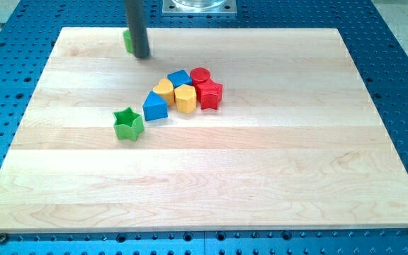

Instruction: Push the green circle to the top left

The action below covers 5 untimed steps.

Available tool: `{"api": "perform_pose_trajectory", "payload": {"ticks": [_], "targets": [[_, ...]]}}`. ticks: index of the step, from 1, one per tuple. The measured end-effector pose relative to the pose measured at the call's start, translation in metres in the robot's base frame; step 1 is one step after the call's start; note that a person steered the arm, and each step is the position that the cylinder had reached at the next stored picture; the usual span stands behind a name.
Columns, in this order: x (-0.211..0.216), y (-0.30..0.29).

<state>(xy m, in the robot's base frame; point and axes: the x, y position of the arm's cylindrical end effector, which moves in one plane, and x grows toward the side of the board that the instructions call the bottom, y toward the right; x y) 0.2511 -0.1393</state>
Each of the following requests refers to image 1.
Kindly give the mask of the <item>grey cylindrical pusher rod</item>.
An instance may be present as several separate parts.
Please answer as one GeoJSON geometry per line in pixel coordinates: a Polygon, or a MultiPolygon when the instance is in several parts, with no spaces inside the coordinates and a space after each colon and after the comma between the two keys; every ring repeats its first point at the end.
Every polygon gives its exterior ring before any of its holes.
{"type": "Polygon", "coordinates": [[[150,55],[143,1],[124,0],[127,29],[130,30],[133,55],[148,58],[150,55]]]}

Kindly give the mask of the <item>clear acrylic robot base mount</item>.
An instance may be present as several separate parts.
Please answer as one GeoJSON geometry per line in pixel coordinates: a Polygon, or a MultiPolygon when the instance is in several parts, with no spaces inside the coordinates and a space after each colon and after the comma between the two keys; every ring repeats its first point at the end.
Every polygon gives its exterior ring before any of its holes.
{"type": "Polygon", "coordinates": [[[163,0],[164,16],[225,15],[237,14],[236,0],[163,0]]]}

